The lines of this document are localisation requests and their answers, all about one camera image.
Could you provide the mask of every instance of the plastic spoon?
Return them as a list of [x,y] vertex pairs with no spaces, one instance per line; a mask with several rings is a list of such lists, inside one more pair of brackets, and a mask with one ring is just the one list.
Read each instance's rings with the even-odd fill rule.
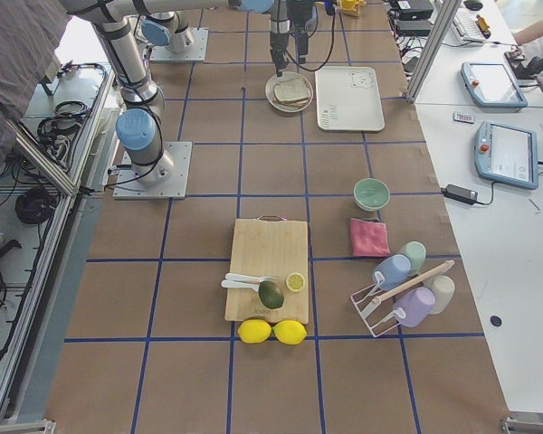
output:
[[260,291],[260,285],[258,283],[237,282],[235,280],[222,280],[221,286],[223,288],[251,288],[255,292]]
[[233,280],[234,282],[257,282],[262,283],[265,280],[276,281],[278,278],[275,276],[247,276],[245,274],[227,273],[225,275],[226,280]]

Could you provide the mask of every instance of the metal mounting plate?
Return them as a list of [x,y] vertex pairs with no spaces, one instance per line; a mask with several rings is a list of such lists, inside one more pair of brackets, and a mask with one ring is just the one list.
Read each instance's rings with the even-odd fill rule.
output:
[[[123,185],[116,185],[113,197],[115,199],[183,199],[187,189],[187,177],[189,175],[189,164],[191,163],[191,142],[165,142],[165,152],[171,154],[175,160],[175,172],[162,183],[147,186],[139,181],[133,181]],[[123,155],[123,165],[130,165],[130,158],[127,152]],[[123,170],[117,177],[117,183],[133,179],[134,173],[130,170]]]
[[154,47],[151,53],[151,62],[156,63],[182,63],[188,61],[205,61],[207,53],[207,38],[209,30],[206,28],[191,29],[195,43],[189,51],[175,54],[165,47]]

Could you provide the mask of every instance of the lemon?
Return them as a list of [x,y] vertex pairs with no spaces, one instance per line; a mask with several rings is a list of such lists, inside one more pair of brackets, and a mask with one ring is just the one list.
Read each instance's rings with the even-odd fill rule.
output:
[[246,344],[258,344],[270,337],[271,330],[272,326],[262,319],[246,319],[237,329],[237,334]]
[[300,292],[306,285],[306,278],[300,273],[291,273],[286,278],[286,287],[292,292]]
[[306,338],[306,328],[293,319],[284,319],[273,327],[273,333],[283,344],[297,345]]

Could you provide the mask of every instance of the power adapter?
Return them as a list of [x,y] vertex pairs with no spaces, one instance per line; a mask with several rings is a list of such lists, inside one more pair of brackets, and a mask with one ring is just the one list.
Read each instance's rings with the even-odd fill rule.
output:
[[462,188],[458,185],[447,184],[445,188],[441,188],[444,197],[454,199],[455,201],[466,203],[468,205],[474,205],[477,202],[477,196],[479,195],[474,190],[468,188]]
[[433,29],[433,25],[426,20],[397,21],[395,25],[400,36],[428,36]]

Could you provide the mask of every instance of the pink cloth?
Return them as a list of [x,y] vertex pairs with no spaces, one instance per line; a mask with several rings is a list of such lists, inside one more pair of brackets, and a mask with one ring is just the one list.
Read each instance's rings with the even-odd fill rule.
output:
[[384,223],[350,219],[350,238],[354,256],[384,257],[390,255]]

